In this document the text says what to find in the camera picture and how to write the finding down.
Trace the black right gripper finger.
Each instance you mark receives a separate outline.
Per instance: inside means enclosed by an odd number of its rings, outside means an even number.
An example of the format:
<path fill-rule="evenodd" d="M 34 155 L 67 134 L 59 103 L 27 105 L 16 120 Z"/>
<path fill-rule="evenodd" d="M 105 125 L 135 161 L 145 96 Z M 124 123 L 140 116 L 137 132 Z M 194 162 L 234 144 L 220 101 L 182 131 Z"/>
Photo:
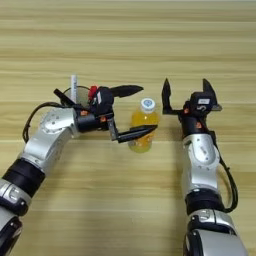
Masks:
<path fill-rule="evenodd" d="M 171 97 L 171 87 L 168 79 L 165 79 L 163 88 L 162 88 L 162 113 L 165 115 L 180 115 L 181 111 L 180 110 L 174 110 L 171 107 L 170 104 L 170 97 Z"/>
<path fill-rule="evenodd" d="M 212 85 L 210 84 L 210 82 L 207 79 L 203 79 L 203 91 L 208 92 L 212 95 L 214 105 L 218 104 L 215 91 L 214 91 Z"/>

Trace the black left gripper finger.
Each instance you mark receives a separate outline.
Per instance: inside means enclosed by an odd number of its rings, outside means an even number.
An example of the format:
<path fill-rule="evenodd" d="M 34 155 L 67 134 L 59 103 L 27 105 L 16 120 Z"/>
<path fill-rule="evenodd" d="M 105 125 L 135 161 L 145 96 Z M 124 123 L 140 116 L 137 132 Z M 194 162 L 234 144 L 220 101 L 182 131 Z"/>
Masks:
<path fill-rule="evenodd" d="M 120 133 L 116 128 L 115 120 L 110 118 L 107 120 L 108 129 L 110 132 L 111 140 L 117 141 L 118 143 L 124 143 L 139 139 L 151 132 L 153 132 L 157 125 L 142 125 L 137 127 L 132 127 L 128 131 Z"/>
<path fill-rule="evenodd" d="M 131 96 L 142 90 L 143 90 L 143 87 L 139 85 L 121 85 L 121 86 L 112 87 L 110 89 L 113 96 L 119 97 L 119 98 Z"/>

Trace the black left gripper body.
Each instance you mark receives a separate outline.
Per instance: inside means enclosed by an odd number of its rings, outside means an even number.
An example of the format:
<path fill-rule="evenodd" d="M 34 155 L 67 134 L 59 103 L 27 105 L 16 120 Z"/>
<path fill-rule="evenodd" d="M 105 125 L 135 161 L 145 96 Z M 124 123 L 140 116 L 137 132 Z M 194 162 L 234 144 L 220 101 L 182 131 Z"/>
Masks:
<path fill-rule="evenodd" d="M 86 110 L 78 111 L 76 117 L 77 129 L 80 133 L 94 130 L 108 130 L 108 121 L 114 117 L 114 113 L 96 115 Z"/>

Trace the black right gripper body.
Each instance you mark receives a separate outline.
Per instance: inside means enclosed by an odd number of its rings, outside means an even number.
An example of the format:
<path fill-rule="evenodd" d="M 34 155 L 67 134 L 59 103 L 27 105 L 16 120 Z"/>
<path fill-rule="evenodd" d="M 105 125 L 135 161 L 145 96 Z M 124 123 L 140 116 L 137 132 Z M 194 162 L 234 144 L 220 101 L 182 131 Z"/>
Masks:
<path fill-rule="evenodd" d="M 183 137 L 193 134 L 211 134 L 207 127 L 207 115 L 212 111 L 221 111 L 219 104 L 213 106 L 185 104 L 179 112 L 179 121 L 182 125 Z"/>

